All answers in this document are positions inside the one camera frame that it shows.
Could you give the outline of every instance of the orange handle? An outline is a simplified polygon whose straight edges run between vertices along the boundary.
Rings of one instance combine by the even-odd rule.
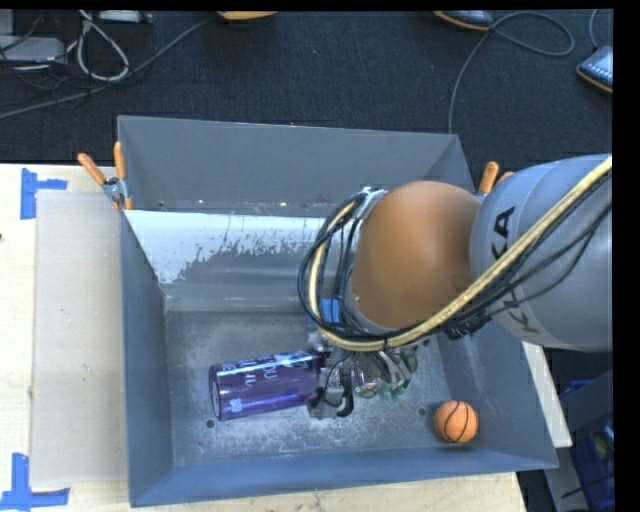
[[[98,168],[89,155],[86,153],[78,153],[78,162],[89,172],[98,185],[102,186],[106,183],[107,178],[104,173]]]
[[[253,20],[277,14],[278,11],[217,11],[223,18],[231,21]]]
[[[122,153],[122,144],[120,141],[113,146],[113,160],[116,164],[116,174],[119,179],[127,177],[127,166],[124,163],[124,154]]]
[[[500,171],[500,166],[496,162],[487,162],[487,165],[484,168],[484,174],[482,175],[482,180],[480,181],[480,186],[478,187],[479,192],[482,192],[483,194],[491,192],[496,181],[496,176],[498,176],[498,171]]]

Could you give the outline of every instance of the gray bin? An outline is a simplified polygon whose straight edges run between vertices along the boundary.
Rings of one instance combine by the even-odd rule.
[[[118,138],[136,204],[120,217],[132,506],[557,467],[522,343],[493,322],[421,347],[400,399],[214,421],[210,365],[307,347],[296,277],[314,225],[365,185],[471,191],[456,136],[123,116]],[[215,241],[245,215],[229,236],[250,250]],[[284,232],[298,243],[264,250]],[[451,398],[480,418],[464,445],[432,426]]]

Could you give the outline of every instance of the shoe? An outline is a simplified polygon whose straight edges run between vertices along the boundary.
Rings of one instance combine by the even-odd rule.
[[[216,11],[227,21],[249,21],[266,18],[277,14],[278,11]]]
[[[471,30],[489,30],[493,17],[488,11],[433,11],[443,20]]]

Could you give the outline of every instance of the power cable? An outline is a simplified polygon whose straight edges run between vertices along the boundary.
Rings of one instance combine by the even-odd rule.
[[[86,75],[90,76],[94,80],[97,80],[98,82],[113,83],[113,82],[119,82],[120,80],[124,79],[130,72],[129,59],[127,58],[127,55],[124,53],[122,48],[120,48],[120,46],[113,40],[113,38],[109,36],[104,30],[102,30],[102,28],[100,28],[98,24],[96,24],[93,21],[93,16],[91,16],[91,14],[89,14],[84,9],[80,9],[79,11],[80,11],[80,16],[82,16],[83,18],[82,31],[80,32],[80,36],[78,37],[78,39],[76,39],[73,43],[71,43],[67,48],[67,54],[69,54],[71,51],[75,49],[76,61],[78,62],[78,66],[80,66],[80,69]],[[87,67],[84,61],[84,45],[85,45],[86,38],[88,37],[89,33],[92,30],[98,33],[107,43],[109,43],[111,48],[113,48],[113,50],[120,57],[122,69],[118,74],[112,75],[112,76],[100,75],[98,73],[91,71]]]
[[[596,42],[596,38],[593,35],[593,20],[595,19],[596,14],[599,10],[600,9],[594,9],[591,13],[591,16],[589,17],[589,40],[591,41],[591,45],[593,46],[594,50],[599,48],[598,43]]]
[[[200,22],[196,23],[195,25],[193,25],[192,27],[188,28],[182,34],[180,34],[178,37],[176,37],[173,41],[171,41],[169,44],[167,44],[164,48],[162,48],[160,51],[155,53],[152,57],[150,57],[149,59],[144,61],[139,66],[137,66],[135,68],[131,68],[131,73],[132,74],[139,73],[140,71],[145,69],[147,66],[151,65],[152,63],[154,63],[157,59],[159,59],[167,51],[169,51],[176,44],[178,44],[180,41],[182,41],[185,37],[189,36],[190,34],[195,32],[196,30],[200,29],[201,27],[203,27],[207,23],[210,23],[214,19],[215,19],[214,17],[207,18],[206,20],[200,21]],[[71,95],[66,96],[64,98],[45,101],[45,102],[42,102],[42,103],[38,103],[36,105],[31,105],[29,107],[24,107],[24,108],[12,110],[10,112],[5,112],[4,114],[0,114],[0,119],[7,119],[9,117],[17,116],[17,115],[20,115],[20,114],[25,114],[25,113],[28,113],[28,112],[33,112],[35,110],[40,110],[40,109],[43,109],[43,108],[47,108],[47,107],[51,107],[51,106],[55,106],[55,105],[60,105],[60,104],[63,104],[63,103],[68,103],[70,101],[75,101],[75,100],[82,99],[82,98],[88,98],[92,94],[95,94],[95,93],[98,93],[98,92],[102,92],[105,89],[113,87],[116,83],[118,83],[118,82],[111,83],[110,81],[107,81],[106,83],[103,83],[102,85],[93,87],[93,88],[88,89],[87,91],[84,91],[84,92],[71,94]]]
[[[554,25],[560,27],[560,29],[562,29],[562,31],[565,33],[565,35],[567,36],[567,38],[569,39],[569,47],[566,50],[562,50],[562,51],[549,51],[549,50],[544,50],[541,48],[536,48],[530,44],[527,44],[519,39],[514,38],[513,36],[510,36],[509,34],[506,34],[505,32],[501,32],[499,30],[497,30],[497,27],[502,25],[505,21],[513,19],[515,17],[519,17],[519,16],[533,16],[533,17],[539,17],[539,18],[543,18],[546,19],[548,21],[550,21],[551,23],[553,23]],[[520,12],[515,12],[512,14],[507,14],[506,16],[500,18],[498,21],[496,21],[493,25],[491,25],[490,29],[485,32],[485,34],[482,36],[482,38],[480,38],[480,40],[476,43],[476,45],[474,46],[473,50],[471,50],[471,53],[469,54],[469,56],[467,57],[467,59],[465,60],[464,64],[462,65],[462,68],[460,69],[460,72],[458,73],[458,76],[456,78],[456,81],[454,83],[453,86],[453,92],[451,93],[451,100],[449,102],[449,116],[448,116],[448,122],[447,122],[447,129],[448,132],[450,134],[453,133],[453,106],[454,106],[454,102],[456,99],[456,95],[458,93],[458,87],[460,86],[460,82],[462,80],[462,76],[464,75],[464,72],[466,71],[467,67],[469,66],[469,64],[471,63],[471,60],[473,59],[473,56],[476,54],[476,52],[478,51],[478,49],[480,48],[480,46],[482,46],[482,44],[487,40],[487,37],[489,36],[489,34],[491,34],[492,32],[504,37],[505,39],[508,39],[509,41],[515,43],[518,46],[521,46],[527,50],[530,50],[534,53],[539,53],[541,55],[547,55],[550,57],[564,57],[566,55],[568,55],[569,53],[571,53],[573,51],[573,47],[574,47],[574,40],[573,40],[573,36],[571,35],[571,32],[569,32],[569,29],[567,29],[567,27],[565,27],[562,23],[560,23],[558,20],[556,20],[555,18],[552,18],[551,16],[544,14],[544,13],[540,13],[540,12],[534,12],[534,11],[520,11]]]

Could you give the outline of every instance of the electronic device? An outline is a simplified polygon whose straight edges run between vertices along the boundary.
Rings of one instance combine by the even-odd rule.
[[[67,61],[62,41],[54,37],[17,35],[13,9],[0,9],[0,50],[9,62],[66,64]]]
[[[587,82],[613,93],[613,47],[602,46],[582,61],[576,71]]]
[[[148,11],[107,10],[98,12],[98,18],[114,23],[152,23],[153,15]]]

